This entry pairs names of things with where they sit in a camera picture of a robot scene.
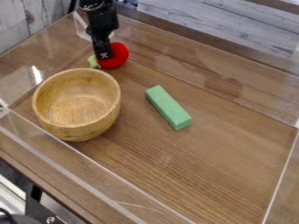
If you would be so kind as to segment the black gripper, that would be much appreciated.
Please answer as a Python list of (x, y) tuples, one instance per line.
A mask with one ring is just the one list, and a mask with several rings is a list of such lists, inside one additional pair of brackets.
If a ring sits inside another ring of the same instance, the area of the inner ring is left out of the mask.
[(112, 58), (108, 35), (119, 28), (116, 0), (79, 0), (79, 8), (88, 15), (90, 32), (96, 58)]

